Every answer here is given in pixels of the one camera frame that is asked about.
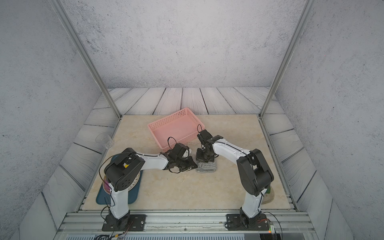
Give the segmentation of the grey striped square dishcloth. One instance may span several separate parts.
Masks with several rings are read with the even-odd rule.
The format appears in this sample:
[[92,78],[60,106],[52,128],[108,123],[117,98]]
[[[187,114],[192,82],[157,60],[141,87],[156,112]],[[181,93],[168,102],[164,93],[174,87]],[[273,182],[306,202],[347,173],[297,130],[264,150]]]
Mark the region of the grey striped square dishcloth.
[[198,162],[197,163],[196,172],[200,174],[206,174],[206,173],[214,173],[217,170],[217,163],[216,162]]

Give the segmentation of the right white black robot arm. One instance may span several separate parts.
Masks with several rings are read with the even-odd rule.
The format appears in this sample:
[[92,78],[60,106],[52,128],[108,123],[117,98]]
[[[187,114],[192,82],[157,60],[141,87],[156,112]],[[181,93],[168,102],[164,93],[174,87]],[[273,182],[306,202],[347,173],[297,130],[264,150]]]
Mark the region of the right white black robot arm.
[[237,165],[241,184],[247,192],[240,208],[241,225],[248,227],[264,220],[266,217],[262,214],[261,203],[274,175],[263,153],[258,149],[250,151],[240,148],[220,135],[212,136],[207,130],[198,130],[198,139],[201,143],[196,154],[199,167],[214,163],[219,156]]

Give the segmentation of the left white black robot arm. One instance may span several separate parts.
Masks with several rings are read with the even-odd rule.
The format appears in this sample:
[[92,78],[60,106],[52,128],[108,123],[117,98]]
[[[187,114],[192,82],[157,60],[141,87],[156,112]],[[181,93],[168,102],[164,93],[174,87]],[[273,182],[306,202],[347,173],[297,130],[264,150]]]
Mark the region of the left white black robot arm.
[[111,199],[105,223],[117,224],[129,217],[129,187],[142,171],[171,172],[173,168],[177,168],[177,173],[181,173],[196,169],[198,166],[191,151],[186,145],[176,143],[173,148],[157,155],[143,154],[127,148],[122,153],[110,157],[110,163],[104,168],[105,176],[101,178],[110,188]]

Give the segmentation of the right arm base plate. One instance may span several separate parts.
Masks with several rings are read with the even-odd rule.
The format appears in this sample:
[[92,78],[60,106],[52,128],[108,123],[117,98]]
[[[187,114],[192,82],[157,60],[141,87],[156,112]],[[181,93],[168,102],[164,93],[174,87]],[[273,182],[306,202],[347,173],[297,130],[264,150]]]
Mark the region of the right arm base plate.
[[225,228],[229,231],[270,231],[269,219],[265,214],[248,218],[245,214],[227,214]]

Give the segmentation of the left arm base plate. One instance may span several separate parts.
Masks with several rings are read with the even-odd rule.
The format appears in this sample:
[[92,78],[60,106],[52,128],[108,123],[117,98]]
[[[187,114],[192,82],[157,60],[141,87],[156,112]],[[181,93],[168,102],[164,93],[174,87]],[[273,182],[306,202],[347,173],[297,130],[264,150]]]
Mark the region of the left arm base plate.
[[146,215],[127,214],[118,220],[112,214],[108,214],[102,226],[102,232],[142,232],[146,218]]

